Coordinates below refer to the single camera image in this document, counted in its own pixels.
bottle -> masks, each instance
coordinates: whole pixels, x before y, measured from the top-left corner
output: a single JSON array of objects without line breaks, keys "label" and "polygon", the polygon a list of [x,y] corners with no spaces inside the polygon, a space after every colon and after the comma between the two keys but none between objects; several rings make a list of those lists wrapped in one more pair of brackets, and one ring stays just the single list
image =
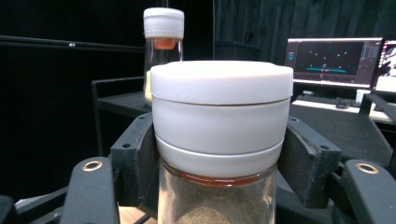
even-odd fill
[{"label": "bottle", "polygon": [[144,100],[151,106],[152,66],[183,60],[184,13],[168,7],[152,7],[143,14],[146,51]]},{"label": "bottle", "polygon": [[177,62],[151,69],[159,223],[275,223],[292,69]]}]

